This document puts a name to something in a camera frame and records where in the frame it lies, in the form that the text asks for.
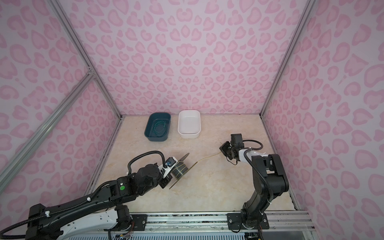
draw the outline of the white plastic container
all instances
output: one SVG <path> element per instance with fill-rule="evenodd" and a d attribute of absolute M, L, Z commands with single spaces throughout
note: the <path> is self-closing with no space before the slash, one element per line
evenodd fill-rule
<path fill-rule="evenodd" d="M 183 110 L 179 113 L 177 127 L 182 138 L 197 138 L 201 131 L 200 113 L 197 110 Z"/>

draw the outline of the beige marble tabletop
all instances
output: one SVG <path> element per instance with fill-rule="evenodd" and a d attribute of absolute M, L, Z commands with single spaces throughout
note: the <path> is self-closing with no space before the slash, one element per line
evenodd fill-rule
<path fill-rule="evenodd" d="M 147 121 L 148 116 L 125 117 L 98 184 L 126 175 L 132 158 L 152 150 L 161 151 L 166 159 L 179 159 L 190 153 L 184 162 L 191 167 L 198 160 L 220 152 L 219 147 L 235 133 L 241 133 L 243 139 L 262 142 L 264 148 L 260 152 L 273 153 L 259 115 L 202 115 L 201 133 L 196 139 L 181 138 L 177 132 L 178 115 L 172 115 L 164 142 L 151 142 L 144 136 Z M 246 142 L 245 146 L 257 144 Z M 132 172 L 155 162 L 161 165 L 158 154 L 145 156 L 132 165 Z M 130 212 L 239 211 L 255 190 L 252 168 L 243 162 L 234 166 L 222 154 L 200 161 L 169 189 L 174 182 L 175 178 L 165 189 L 157 186 L 126 203 Z M 289 193 L 274 199 L 268 210 L 294 210 Z"/>

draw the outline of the dark teal plastic container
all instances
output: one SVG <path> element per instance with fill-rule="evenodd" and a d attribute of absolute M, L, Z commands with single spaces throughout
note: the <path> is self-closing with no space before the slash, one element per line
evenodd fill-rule
<path fill-rule="evenodd" d="M 164 121 L 163 124 L 158 125 L 154 131 L 154 126 L 157 122 Z M 147 127 L 145 128 L 144 135 L 148 140 L 152 142 L 163 142 L 167 140 L 170 126 L 170 114 L 169 113 L 152 113 L 149 116 Z"/>

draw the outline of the mounting plate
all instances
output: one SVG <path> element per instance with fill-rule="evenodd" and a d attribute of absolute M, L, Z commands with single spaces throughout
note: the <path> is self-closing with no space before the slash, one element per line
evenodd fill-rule
<path fill-rule="evenodd" d="M 242 230 L 247 230 L 248 228 L 245 228 L 245 226 L 242 223 L 241 220 L 241 214 L 235 213 L 235 214 L 226 214 L 227 215 L 227 223 L 228 223 L 228 229 L 233 231 L 238 231 L 241 227 Z M 266 214 L 263 215 L 263 218 L 260 222 L 260 226 L 262 229 L 269 229 L 269 223 Z"/>
<path fill-rule="evenodd" d="M 145 226 L 147 225 L 147 217 L 146 214 L 133 214 L 132 221 L 135 223 L 133 226 L 134 231 L 144 231 Z"/>

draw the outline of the heart pattern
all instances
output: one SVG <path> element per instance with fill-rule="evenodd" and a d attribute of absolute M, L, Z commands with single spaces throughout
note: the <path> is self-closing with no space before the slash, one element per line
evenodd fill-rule
<path fill-rule="evenodd" d="M 44 1 L 0 7 L 0 172 L 87 69 Z"/>
<path fill-rule="evenodd" d="M 266 112 L 320 239 L 384 239 L 384 4 L 319 2 Z"/>
<path fill-rule="evenodd" d="M 35 204 L 83 196 L 116 123 L 92 81 L 0 196 L 0 228 L 27 219 Z"/>
<path fill-rule="evenodd" d="M 305 3 L 61 1 L 123 114 L 259 113 Z"/>

